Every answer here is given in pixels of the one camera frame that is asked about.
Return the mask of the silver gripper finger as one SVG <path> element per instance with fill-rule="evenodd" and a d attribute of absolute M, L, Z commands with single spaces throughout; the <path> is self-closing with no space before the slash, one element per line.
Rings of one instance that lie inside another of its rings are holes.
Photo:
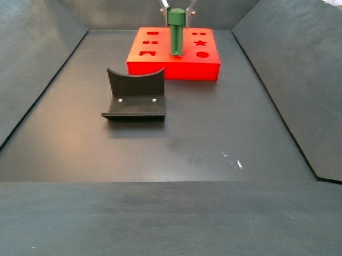
<path fill-rule="evenodd" d="M 160 3 L 160 12 L 164 16 L 164 25 L 168 26 L 168 10 L 169 10 L 169 4 L 167 0 L 159 0 Z"/>
<path fill-rule="evenodd" d="M 196 14 L 196 11 L 194 9 L 196 4 L 196 0 L 190 0 L 190 5 L 186 8 L 186 27 L 190 27 L 190 23 L 191 23 L 191 17 Z"/>

